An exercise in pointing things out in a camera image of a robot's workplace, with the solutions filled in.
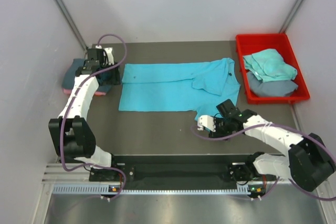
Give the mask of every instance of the turquoise cloth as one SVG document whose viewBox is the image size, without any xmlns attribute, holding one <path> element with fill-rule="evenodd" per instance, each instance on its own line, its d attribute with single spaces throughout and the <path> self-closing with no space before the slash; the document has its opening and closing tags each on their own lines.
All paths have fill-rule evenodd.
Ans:
<svg viewBox="0 0 336 224">
<path fill-rule="evenodd" d="M 263 82 L 295 79 L 297 70 L 283 60 L 275 49 L 266 49 L 244 56 L 245 69 L 250 70 L 259 81 Z"/>
<path fill-rule="evenodd" d="M 126 64 L 120 111 L 197 111 L 215 115 L 216 106 L 237 103 L 240 84 L 229 58 L 181 64 Z"/>
</svg>

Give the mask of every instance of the metal floor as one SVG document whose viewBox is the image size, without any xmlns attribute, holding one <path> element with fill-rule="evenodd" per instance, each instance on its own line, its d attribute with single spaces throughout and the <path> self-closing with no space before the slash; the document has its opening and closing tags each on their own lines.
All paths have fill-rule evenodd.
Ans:
<svg viewBox="0 0 336 224">
<path fill-rule="evenodd" d="M 121 45 L 113 45 L 121 59 Z M 251 109 L 266 120 L 295 127 L 286 104 L 249 105 L 239 73 L 234 41 L 166 42 L 128 44 L 127 63 L 182 63 L 212 61 L 231 57 L 236 61 L 236 78 L 241 84 L 237 106 Z M 88 123 L 97 144 L 114 154 L 251 154 L 276 151 L 259 140 L 238 136 L 229 142 L 207 142 L 190 132 L 196 112 L 119 112 L 122 87 L 114 87 L 105 97 L 95 97 Z M 45 224 L 52 223 L 326 223 L 318 201 L 290 185 L 278 185 L 263 201 L 246 201 L 231 196 L 121 196 L 107 203 L 100 199 L 81 202 L 87 196 L 53 195 L 57 217 L 50 211 Z"/>
</svg>

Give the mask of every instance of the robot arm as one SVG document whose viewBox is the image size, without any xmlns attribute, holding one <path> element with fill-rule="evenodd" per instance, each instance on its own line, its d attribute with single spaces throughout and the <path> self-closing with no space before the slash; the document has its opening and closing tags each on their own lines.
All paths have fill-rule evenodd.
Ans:
<svg viewBox="0 0 336 224">
<path fill-rule="evenodd" d="M 64 135 L 65 157 L 104 167 L 112 166 L 112 154 L 103 151 L 96 145 L 96 138 L 87 124 L 86 118 L 91 100 L 98 87 L 106 83 L 120 84 L 119 68 L 91 77 L 80 88 L 77 95 L 75 95 L 75 91 L 84 79 L 91 74 L 108 68 L 113 64 L 112 48 L 102 49 L 97 46 L 95 49 L 88 49 L 88 60 L 76 71 L 75 84 L 65 108 L 56 119 L 49 121 L 49 131 L 58 156 L 60 156 L 60 126 L 71 99 L 76 96 L 66 118 Z"/>
<path fill-rule="evenodd" d="M 271 174 L 294 180 L 306 191 L 313 191 L 335 171 L 335 164 L 325 152 L 305 137 L 271 126 L 251 110 L 240 112 L 231 100 L 217 106 L 223 118 L 200 116 L 198 130 L 209 130 L 210 137 L 223 137 L 235 131 L 264 124 L 245 132 L 278 150 L 283 156 L 256 153 L 246 162 L 250 177 Z M 320 137 L 311 137 L 323 144 Z"/>
</svg>

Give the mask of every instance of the wall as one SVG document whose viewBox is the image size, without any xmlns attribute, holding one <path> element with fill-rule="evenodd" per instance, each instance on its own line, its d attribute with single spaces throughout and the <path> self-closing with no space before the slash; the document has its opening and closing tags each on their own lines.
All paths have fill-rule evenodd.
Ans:
<svg viewBox="0 0 336 224">
<path fill-rule="evenodd" d="M 296 105 L 303 129 L 336 155 L 336 0 L 306 0 L 287 34 L 311 99 Z M 332 179 L 336 193 L 336 176 Z"/>
<path fill-rule="evenodd" d="M 0 0 L 0 222 L 28 223 L 46 163 L 60 82 L 83 52 L 53 0 Z"/>
<path fill-rule="evenodd" d="M 278 32 L 295 0 L 64 0 L 87 43 L 232 40 Z"/>
</svg>

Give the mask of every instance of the stack of folded clothes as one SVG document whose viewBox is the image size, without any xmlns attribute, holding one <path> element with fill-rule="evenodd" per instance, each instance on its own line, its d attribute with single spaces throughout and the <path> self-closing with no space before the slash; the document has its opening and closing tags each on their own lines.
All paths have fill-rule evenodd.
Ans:
<svg viewBox="0 0 336 224">
<path fill-rule="evenodd" d="M 275 49 L 266 49 L 244 56 L 248 84 L 260 97 L 288 97 L 297 88 L 294 80 L 298 74 L 291 65 L 286 64 Z"/>
</svg>

